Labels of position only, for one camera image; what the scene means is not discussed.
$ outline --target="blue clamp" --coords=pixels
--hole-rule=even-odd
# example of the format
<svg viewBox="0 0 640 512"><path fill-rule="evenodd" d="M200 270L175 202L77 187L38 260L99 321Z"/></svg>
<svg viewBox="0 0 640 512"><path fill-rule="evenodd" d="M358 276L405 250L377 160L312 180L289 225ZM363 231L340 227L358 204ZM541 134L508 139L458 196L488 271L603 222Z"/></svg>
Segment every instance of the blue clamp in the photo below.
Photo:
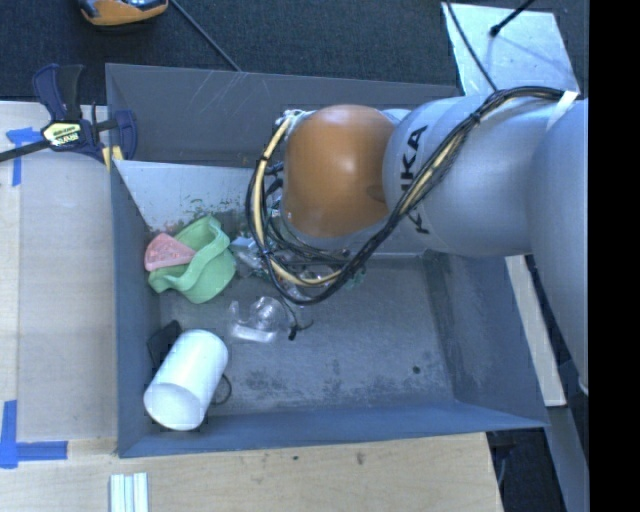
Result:
<svg viewBox="0 0 640 512"><path fill-rule="evenodd" d="M73 151L101 163L105 161L106 146L100 132L118 129L119 148L123 157L133 158L138 144L136 120L130 110L118 110L112 119L98 123L95 106L92 120L82 118L78 103L78 79L84 66L49 64L33 77L33 89L38 101L51 116L51 122L41 131L38 141L0 153L0 162L49 148L53 151Z"/></svg>

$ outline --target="cable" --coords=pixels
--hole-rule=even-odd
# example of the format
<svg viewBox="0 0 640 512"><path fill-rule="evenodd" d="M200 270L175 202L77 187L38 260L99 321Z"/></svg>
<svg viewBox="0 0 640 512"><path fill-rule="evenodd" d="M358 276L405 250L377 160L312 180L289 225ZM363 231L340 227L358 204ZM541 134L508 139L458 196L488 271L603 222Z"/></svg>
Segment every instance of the cable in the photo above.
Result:
<svg viewBox="0 0 640 512"><path fill-rule="evenodd" d="M508 23L510 23L513 18L515 18L516 16L520 15L520 13L522 11L524 11L527 7L529 7L535 1L536 0L527 0L520 7L518 7L515 11L513 11L511 14L509 14L509 16L507 16L505 19L503 19L500 23L498 23L498 24L494 25L493 27L491 27L491 30L489 30L489 34L491 35L491 37L496 37L498 35L498 33Z"/></svg>
<svg viewBox="0 0 640 512"><path fill-rule="evenodd" d="M345 283L363 271L367 260L393 232L400 221L444 178L453 165L467 136L483 119L517 98L533 97L548 101L558 101L562 95L563 91L561 90L537 86L516 87L492 93L480 107L458 123L424 164L421 165L416 178L396 203L385 225L364 243L356 255L337 269L332 269L333 271L330 274L312 279L301 278L294 270L289 268L287 262L282 261L274 254L274 247L268 245L265 237L265 232L268 232L269 229L270 216L266 215L263 202L263 180L267 163L292 122L291 117L285 118L273 134L258 161L247 189L245 202L245 213L249 229L260 250L267 273L278 292L292 303L298 305L315 304L333 295ZM288 283L289 286L295 285L305 289L321 291L315 296L301 299L292 295L283 283Z"/></svg>
<svg viewBox="0 0 640 512"><path fill-rule="evenodd" d="M487 82L489 82L489 85L491 86L491 88L494 91L497 91L498 90L498 86L493 82L493 80L489 76L489 73L484 68L482 63L480 62L480 59L476 55L476 52L473 50L473 48L471 46L471 43L469 42L469 40L467 39L467 36L465 35L464 31L462 30L462 27L460 26L460 22L458 21L458 17L456 16L456 13L453 12L453 7L451 6L451 0L445 0L445 1L446 1L446 4L447 4L447 9L449 9L449 13L451 14L451 19L453 20L453 23L455 24L456 29L458 30L458 33L460 34L460 37L462 38L462 41L464 42L465 46L467 47L467 50L469 50L469 53L471 54L471 57L475 61L476 65L478 66L478 69L480 70L480 72L484 75L484 77L487 80Z"/></svg>
<svg viewBox="0 0 640 512"><path fill-rule="evenodd" d="M171 0L171 3L173 4L173 6L174 6L176 9L178 9L178 11L180 11L180 14L182 14L182 15L186 18L186 20L187 20L189 23L191 23L191 24L193 25L193 27L194 27L198 32L200 32L200 34L202 34L202 36L203 36L203 37L204 37L204 38L209 42L209 44L210 44L211 46L213 46L213 47L216 49L216 51L217 51L220 55L222 55L222 57L224 58L224 60L226 60L226 61L227 61L227 63L228 63L228 64L229 64L233 69L235 69L236 71L242 71L242 70L240 69L240 66L238 66L238 65L235 63L235 61L234 61L231 57L229 57L229 56L224 52L224 50L223 50L222 48L220 48L220 46L218 46L218 43L216 43L216 42L211 38L211 36L209 36L209 34L207 34L207 33L205 32L205 30L200 26L200 24L199 24L196 20L194 20L194 19L193 19L193 17L192 17L192 16L191 16L187 11L185 11L185 10L184 10L184 7L182 7L178 2L176 2L176 0Z"/></svg>

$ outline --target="transparent plastic object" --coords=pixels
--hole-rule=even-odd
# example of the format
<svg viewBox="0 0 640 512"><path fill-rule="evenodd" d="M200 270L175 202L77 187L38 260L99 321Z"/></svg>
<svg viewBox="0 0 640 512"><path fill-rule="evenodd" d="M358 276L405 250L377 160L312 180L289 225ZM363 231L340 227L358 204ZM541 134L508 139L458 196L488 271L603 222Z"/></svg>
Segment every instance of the transparent plastic object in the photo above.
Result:
<svg viewBox="0 0 640 512"><path fill-rule="evenodd" d="M234 340L271 343L286 337L289 323L285 307L272 297L260 297L251 304L246 320L241 318L238 301L229 306L228 334Z"/></svg>

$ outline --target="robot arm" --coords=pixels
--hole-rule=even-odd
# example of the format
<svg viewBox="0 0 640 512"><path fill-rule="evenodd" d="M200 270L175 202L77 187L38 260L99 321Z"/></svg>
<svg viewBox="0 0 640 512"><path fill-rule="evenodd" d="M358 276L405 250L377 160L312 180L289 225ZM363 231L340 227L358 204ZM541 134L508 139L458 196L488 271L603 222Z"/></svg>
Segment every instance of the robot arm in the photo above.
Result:
<svg viewBox="0 0 640 512"><path fill-rule="evenodd" d="M554 123L562 97L520 87L427 103L402 120L356 106L285 116L247 200L274 284L297 304L325 300L396 229L424 250L533 254L586 390L588 101ZM291 124L282 195L268 205L261 183ZM307 264L288 265L291 251Z"/></svg>

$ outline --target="black cable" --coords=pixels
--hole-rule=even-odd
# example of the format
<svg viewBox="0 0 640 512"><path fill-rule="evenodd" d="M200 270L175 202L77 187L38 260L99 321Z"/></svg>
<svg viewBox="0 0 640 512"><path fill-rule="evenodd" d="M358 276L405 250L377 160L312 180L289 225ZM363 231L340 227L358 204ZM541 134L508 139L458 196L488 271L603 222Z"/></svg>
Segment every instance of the black cable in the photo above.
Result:
<svg viewBox="0 0 640 512"><path fill-rule="evenodd" d="M453 20L453 23L455 24L456 29L458 29L458 33L460 34L460 37L462 38L462 41L464 41L464 44L467 47L467 50L469 50L469 53L471 54L471 57L475 61L476 65L478 66L478 69L484 75L484 77L487 80L487 82L489 82L489 85L491 86L491 88L494 91L497 91L498 90L498 86L493 82L493 80L489 76L489 73L487 73L487 70L484 68L484 66L480 62L480 59L476 55L476 52L473 50L473 47L471 46L471 43L469 42L469 40L467 39L467 36L465 35L464 31L462 30L462 27L460 26L460 22L458 21L458 17L456 16L455 12L453 12L453 7L451 7L451 1L450 0L446 0L446 4L447 4L447 9L449 9L449 13L451 14L451 19Z"/></svg>
<svg viewBox="0 0 640 512"><path fill-rule="evenodd" d="M257 236L257 232L255 226L253 225L253 215L251 211L251 196L253 195L253 188L256 185L256 176L258 173L258 166L256 166L256 170L253 173L251 180L249 182L249 187L247 189L247 200L245 202L245 214L247 215L249 229L251 234L260 249L263 260L267 267L267 272L269 277L276 287L278 292L294 304L298 305L311 305L317 304L331 295L336 293L339 289L341 289L345 283L355 277L358 272L361 272L367 260L371 257L374 251L388 238L388 236L393 232L393 230L397 227L400 221L407 216L413 208L415 208L420 201L422 201L430 192L433 190L435 185L440 182L451 168L455 158L457 157L460 148L464 144L467 135L480 124L482 119L495 111L496 109L502 107L507 101L521 98L521 97L534 97L546 99L549 101L558 101L562 95L563 91L558 89L552 89L549 87L537 87L537 86L525 86L525 87L517 87L514 89L507 90L499 90L491 94L483 103L478 107L474 112L469 114L467 118L458 123L458 125L449 132L447 137L438 145L435 151L431 154L431 156L424 162L424 164L420 167L415 179L411 183L411 186L403 193L400 200L396 203L393 211L390 213L387 222L385 225L378 231L374 236L372 236L369 240L365 242L365 244L361 247L361 249L357 252L357 254L349 260L340 270L339 275L335 278L333 282L330 284L322 284L318 286L314 286L313 288L324 288L322 292L318 295L310 297L309 299L300 299L298 297L292 296L289 291L281 284L280 279L276 275L273 265L272 258L275 259L275 262L282 266L286 267L285 262L281 262L279 259L275 258L273 255L273 251L271 248L266 246L266 238L265 244L260 243L259 238ZM432 168L436 161L439 161L443 158L443 161L435 168ZM422 178L426 176L427 172L433 172L431 178L428 179L425 183L422 182ZM423 187L422 190L414 197L414 192L418 189L418 187ZM265 226L265 218L264 211L261 211L261 220L262 226Z"/></svg>
<svg viewBox="0 0 640 512"><path fill-rule="evenodd" d="M500 23L497 23L496 25L491 27L491 30L489 30L489 34L491 35L491 37L496 37L498 35L498 32L500 32L509 22L511 22L511 20L513 18L518 16L522 11L524 11L527 7L529 7L535 1L536 0L527 0L520 7L518 7L515 11L513 11L511 14L509 14L509 16L507 16L505 19L503 19Z"/></svg>
<svg viewBox="0 0 640 512"><path fill-rule="evenodd" d="M240 66L238 66L238 65L235 63L235 61L234 61L231 57L229 57L229 56L224 52L224 50L223 50L222 48L220 48L220 46L218 46L218 43L216 43L216 42L211 38L211 36L209 36L209 34L207 34L207 33L205 32L205 30L200 26L200 24L199 24L196 20L194 20L194 19L193 19L193 17L192 17L192 16L191 16L187 11L185 11L185 10L184 10L184 7L182 7L178 2L176 2L176 0L171 0L171 3L173 4L173 6L174 6L176 9L178 9L178 11L180 11L180 14L182 14L182 15L186 18L186 20L187 20L189 23L191 23L191 24L193 25L193 27L194 27L198 32L200 32L200 34L202 34L202 36L203 36L203 37L204 37L204 38L209 42L209 44L210 44L211 46L213 46L213 47L216 49L216 51L217 51L220 55L222 55L222 57L224 58L224 60L226 60L226 61L227 61L227 63L228 63L228 64L229 64L233 69L235 69L236 71L242 71L242 70L240 69Z"/></svg>

